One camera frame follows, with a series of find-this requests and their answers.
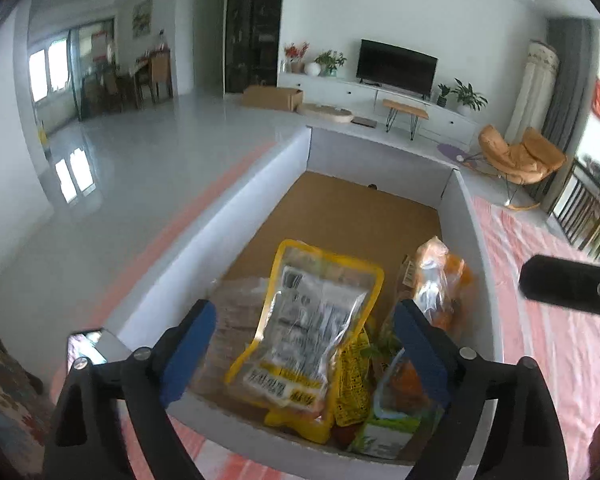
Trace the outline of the rice cracker pack green label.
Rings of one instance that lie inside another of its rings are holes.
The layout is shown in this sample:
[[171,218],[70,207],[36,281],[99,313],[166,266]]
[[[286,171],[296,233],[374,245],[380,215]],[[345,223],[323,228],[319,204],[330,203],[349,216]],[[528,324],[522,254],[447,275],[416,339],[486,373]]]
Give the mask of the rice cracker pack green label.
[[348,451],[395,460],[419,432],[426,438],[442,413],[442,407],[424,393],[415,367],[401,349],[382,374],[370,414]]

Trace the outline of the brown biscuit clear pack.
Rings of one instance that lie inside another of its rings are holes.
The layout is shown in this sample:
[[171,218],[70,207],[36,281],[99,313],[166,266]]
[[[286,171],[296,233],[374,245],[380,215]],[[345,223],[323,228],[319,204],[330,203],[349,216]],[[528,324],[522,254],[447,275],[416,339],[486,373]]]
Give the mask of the brown biscuit clear pack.
[[267,278],[222,281],[209,299],[215,306],[216,326],[189,387],[208,396],[223,389],[224,375],[253,340],[257,330]]

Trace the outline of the orange snack pack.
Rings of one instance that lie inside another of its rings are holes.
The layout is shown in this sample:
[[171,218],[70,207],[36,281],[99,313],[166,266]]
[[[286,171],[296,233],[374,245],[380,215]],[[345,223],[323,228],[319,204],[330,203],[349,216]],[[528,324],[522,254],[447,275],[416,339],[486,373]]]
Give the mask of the orange snack pack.
[[[458,341],[466,325],[468,299],[474,274],[463,258],[450,252],[437,237],[420,245],[413,257],[403,260],[394,299],[413,300],[426,320]],[[389,364],[388,385],[382,388],[381,405],[390,411],[416,414],[432,402],[422,390],[414,365],[402,350],[391,316],[381,327],[378,344]]]

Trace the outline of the yellow dark-red snack bag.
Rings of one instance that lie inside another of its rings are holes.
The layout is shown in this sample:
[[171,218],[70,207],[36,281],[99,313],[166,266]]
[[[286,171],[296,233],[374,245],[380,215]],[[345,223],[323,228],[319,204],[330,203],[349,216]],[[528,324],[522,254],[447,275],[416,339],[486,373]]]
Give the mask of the yellow dark-red snack bag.
[[340,356],[341,375],[336,400],[332,438],[344,450],[355,439],[366,421],[372,403],[373,386],[370,379],[370,338],[366,330],[352,341]]

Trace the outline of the yellow red snack bag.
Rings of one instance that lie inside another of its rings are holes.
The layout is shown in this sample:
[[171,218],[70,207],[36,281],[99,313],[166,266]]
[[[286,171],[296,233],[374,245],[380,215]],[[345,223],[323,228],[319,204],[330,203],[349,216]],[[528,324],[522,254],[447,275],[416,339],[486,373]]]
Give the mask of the yellow red snack bag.
[[317,396],[300,396],[299,402],[270,402],[265,426],[292,430],[310,442],[325,444],[335,423],[335,403]]

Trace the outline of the clear yellow-edged snack bag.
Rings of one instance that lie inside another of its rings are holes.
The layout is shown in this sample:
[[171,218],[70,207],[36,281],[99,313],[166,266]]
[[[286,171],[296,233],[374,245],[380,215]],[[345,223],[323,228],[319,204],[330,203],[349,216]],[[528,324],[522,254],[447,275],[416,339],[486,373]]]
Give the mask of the clear yellow-edged snack bag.
[[375,263],[283,240],[257,330],[225,385],[263,406],[326,398],[334,359],[364,327],[384,278]]

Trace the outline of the wooden dining chair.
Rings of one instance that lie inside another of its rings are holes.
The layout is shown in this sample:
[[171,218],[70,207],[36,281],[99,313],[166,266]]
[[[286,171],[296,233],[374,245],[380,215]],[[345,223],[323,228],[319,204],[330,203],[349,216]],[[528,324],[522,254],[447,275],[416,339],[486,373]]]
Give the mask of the wooden dining chair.
[[600,234],[600,178],[580,159],[573,159],[566,180],[550,206],[568,243],[583,252]]

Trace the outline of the orange lounge chair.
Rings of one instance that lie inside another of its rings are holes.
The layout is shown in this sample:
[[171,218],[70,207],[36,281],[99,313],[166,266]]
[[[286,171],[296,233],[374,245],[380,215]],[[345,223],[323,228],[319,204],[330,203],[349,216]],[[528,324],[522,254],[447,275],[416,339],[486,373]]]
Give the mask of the orange lounge chair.
[[478,135],[481,155],[504,181],[507,200],[505,207],[512,211],[538,208],[539,203],[517,206],[514,199],[523,186],[537,184],[565,165],[566,155],[545,136],[529,127],[521,141],[508,144],[493,126],[485,126]]

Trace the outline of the white tv cabinet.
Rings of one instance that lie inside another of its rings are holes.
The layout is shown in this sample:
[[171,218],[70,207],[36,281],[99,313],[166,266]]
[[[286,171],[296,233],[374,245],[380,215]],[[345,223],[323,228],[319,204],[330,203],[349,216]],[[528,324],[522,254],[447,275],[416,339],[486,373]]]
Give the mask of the white tv cabinet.
[[[388,110],[381,104],[383,99],[423,108],[429,114],[429,119],[419,123],[416,136],[453,144],[465,150],[472,147],[481,129],[476,122],[457,112],[369,84],[358,84],[335,77],[280,73],[277,85],[302,90],[304,100],[308,103],[345,108],[355,116],[377,120],[383,129],[388,115]],[[400,114],[393,127],[410,134],[410,118]]]

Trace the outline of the small dark potted plant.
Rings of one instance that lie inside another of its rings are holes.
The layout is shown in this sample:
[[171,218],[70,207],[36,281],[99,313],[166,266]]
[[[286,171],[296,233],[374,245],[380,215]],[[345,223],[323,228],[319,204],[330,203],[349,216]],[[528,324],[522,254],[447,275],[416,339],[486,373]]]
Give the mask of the small dark potted plant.
[[437,106],[446,107],[449,95],[451,94],[451,88],[447,84],[438,84],[438,90]]

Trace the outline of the small wooden bench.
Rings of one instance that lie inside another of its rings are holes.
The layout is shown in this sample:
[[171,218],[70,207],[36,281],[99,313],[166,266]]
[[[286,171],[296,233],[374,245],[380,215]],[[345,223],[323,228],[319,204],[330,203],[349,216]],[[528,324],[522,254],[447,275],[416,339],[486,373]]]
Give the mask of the small wooden bench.
[[410,118],[411,141],[415,139],[419,123],[426,122],[426,120],[429,119],[429,114],[427,111],[420,107],[414,107],[388,99],[383,99],[381,104],[388,110],[388,115],[385,122],[385,132],[389,133],[396,122],[396,118],[398,118],[400,114],[404,114]]

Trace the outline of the brown cardboard box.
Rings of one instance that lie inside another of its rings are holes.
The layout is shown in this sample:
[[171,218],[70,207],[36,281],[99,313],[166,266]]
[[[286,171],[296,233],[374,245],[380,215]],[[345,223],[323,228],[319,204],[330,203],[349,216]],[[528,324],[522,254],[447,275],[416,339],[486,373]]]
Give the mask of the brown cardboard box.
[[249,86],[242,94],[242,105],[263,108],[264,110],[280,110],[294,112],[303,102],[303,91],[297,88],[270,86]]

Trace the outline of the red flower vase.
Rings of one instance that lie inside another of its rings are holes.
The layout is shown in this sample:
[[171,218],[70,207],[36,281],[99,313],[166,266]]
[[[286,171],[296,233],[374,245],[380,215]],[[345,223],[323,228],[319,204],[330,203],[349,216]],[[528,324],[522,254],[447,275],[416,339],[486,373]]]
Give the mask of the red flower vase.
[[304,57],[309,50],[310,44],[302,42],[301,44],[288,44],[284,47],[284,55],[289,73],[302,74],[304,72]]

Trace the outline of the green plant white vase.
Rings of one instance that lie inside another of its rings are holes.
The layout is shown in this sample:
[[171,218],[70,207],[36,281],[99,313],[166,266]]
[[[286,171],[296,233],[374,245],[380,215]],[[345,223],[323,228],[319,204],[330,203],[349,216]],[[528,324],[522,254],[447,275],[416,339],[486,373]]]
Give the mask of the green plant white vase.
[[317,55],[314,62],[321,67],[323,77],[336,77],[338,70],[346,64],[347,58],[342,52],[327,50]]

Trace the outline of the dark tall cabinet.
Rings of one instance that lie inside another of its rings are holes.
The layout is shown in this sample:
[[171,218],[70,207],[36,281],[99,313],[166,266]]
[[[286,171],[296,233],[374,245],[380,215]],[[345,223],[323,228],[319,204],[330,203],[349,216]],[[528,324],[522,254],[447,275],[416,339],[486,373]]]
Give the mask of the dark tall cabinet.
[[224,91],[275,86],[283,0],[226,0]]

